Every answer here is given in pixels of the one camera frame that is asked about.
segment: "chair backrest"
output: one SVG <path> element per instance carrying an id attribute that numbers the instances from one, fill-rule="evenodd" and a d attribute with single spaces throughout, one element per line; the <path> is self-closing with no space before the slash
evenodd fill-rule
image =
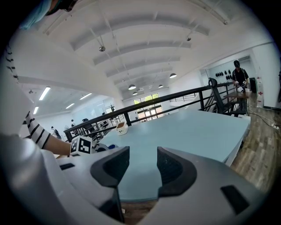
<path id="1" fill-rule="evenodd" d="M 209 86 L 211 87 L 211 89 L 214 93 L 214 98 L 215 98 L 216 105 L 218 108 L 218 113 L 223 114 L 223 109 L 224 109 L 223 100 L 220 97 L 220 93 L 218 91 L 217 85 L 218 85 L 218 82 L 216 81 L 216 79 L 209 78 Z"/>

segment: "table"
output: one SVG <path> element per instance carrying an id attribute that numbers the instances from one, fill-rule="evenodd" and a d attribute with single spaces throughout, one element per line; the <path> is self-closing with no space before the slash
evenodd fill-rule
<path id="1" fill-rule="evenodd" d="M 125 135 L 112 130 L 101 143 L 130 147 L 130 165 L 118 186 L 120 199 L 146 201 L 156 199 L 162 186 L 157 146 L 231 164 L 248 126 L 241 118 L 186 109 L 130 126 Z"/>
<path id="2" fill-rule="evenodd" d="M 251 96 L 252 92 L 237 92 L 237 91 L 233 91 L 227 95 L 224 96 L 224 98 L 237 98 L 237 101 L 240 103 L 239 104 L 239 108 L 241 109 L 241 111 L 246 111 L 247 115 L 250 116 L 250 112 L 249 112 L 249 103 L 248 103 L 248 99 Z"/>

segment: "handrail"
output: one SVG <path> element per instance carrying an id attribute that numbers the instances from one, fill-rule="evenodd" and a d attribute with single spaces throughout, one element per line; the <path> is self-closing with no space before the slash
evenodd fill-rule
<path id="1" fill-rule="evenodd" d="M 232 85 L 233 83 L 232 82 L 229 82 L 229 83 L 221 83 L 221 84 L 218 84 L 217 87 L 224 87 L 224 86 L 229 86 L 229 85 Z M 187 105 L 191 105 L 191 104 L 194 104 L 194 103 L 197 103 L 197 102 L 200 102 L 201 103 L 201 110 L 203 110 L 204 108 L 204 100 L 205 99 L 208 99 L 210 97 L 206 97 L 206 98 L 203 98 L 202 96 L 202 92 L 203 91 L 206 91 L 206 90 L 209 90 L 210 89 L 210 86 L 205 86 L 205 87 L 198 87 L 198 88 L 194 88 L 194 89 L 190 89 L 190 90 L 186 90 L 186 91 L 181 91 L 181 92 L 177 92 L 177 93 L 173 93 L 173 94 L 169 94 L 169 95 L 165 95 L 165 96 L 162 96 L 162 97 L 159 97 L 159 98 L 154 98 L 152 100 L 149 100 L 149 101 L 146 101 L 146 102 L 141 102 L 139 104 L 135 104 L 135 105 L 130 105 L 128 107 L 125 107 L 125 108 L 122 108 L 122 109 L 119 109 L 119 110 L 116 110 L 114 112 L 110 112 L 108 114 L 105 114 L 105 115 L 102 115 L 102 116 L 99 116 L 99 117 L 96 117 L 94 119 L 91 119 L 91 120 L 88 120 L 88 121 L 85 121 L 83 123 L 80 123 L 74 127 L 71 127 L 67 130 L 64 131 L 64 133 L 66 134 L 66 137 L 68 138 L 69 141 L 71 141 L 70 139 L 70 132 L 71 131 L 75 131 L 77 130 L 78 128 L 81 128 L 81 127 L 84 127 L 88 124 L 93 124 L 93 123 L 97 123 L 101 120 L 106 120 L 106 119 L 110 119 L 110 118 L 113 118 L 113 117 L 116 117 L 118 115 L 122 115 L 124 114 L 124 117 L 125 117 L 125 120 L 128 124 L 128 126 L 131 126 L 132 123 L 134 122 L 137 122 L 139 120 L 133 120 L 133 121 L 130 121 L 129 119 L 129 115 L 128 115 L 128 112 L 131 112 L 131 111 L 134 111 L 134 110 L 137 110 L 137 109 L 140 109 L 140 108 L 143 108 L 143 107 L 146 107 L 146 106 L 150 106 L 150 105 L 153 105 L 153 104 L 157 104 L 157 103 L 161 103 L 161 102 L 165 102 L 165 101 L 168 101 L 170 99 L 174 99 L 174 98 L 178 98 L 178 97 L 182 97 L 182 96 L 185 96 L 185 95 L 189 95 L 189 94 L 195 94 L 195 93 L 199 93 L 199 96 L 200 96 L 200 100 L 198 101 L 193 101 L 193 102 L 190 102 L 188 104 L 185 104 L 185 105 L 181 105 L 181 106 L 178 106 L 178 107 L 175 107 L 175 108 L 172 108 L 172 109 L 169 109 L 169 110 L 166 110 L 165 112 L 169 112 L 169 111 L 173 111 L 173 110 L 176 110 L 176 109 L 179 109 L 179 108 L 182 108 L 184 106 L 187 106 Z"/>

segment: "face mask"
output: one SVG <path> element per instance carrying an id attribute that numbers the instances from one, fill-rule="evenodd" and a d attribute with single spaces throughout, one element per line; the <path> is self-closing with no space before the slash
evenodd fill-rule
<path id="1" fill-rule="evenodd" d="M 41 0 L 38 6 L 36 6 L 31 13 L 20 24 L 19 28 L 27 30 L 34 23 L 40 21 L 51 7 L 52 0 Z"/>

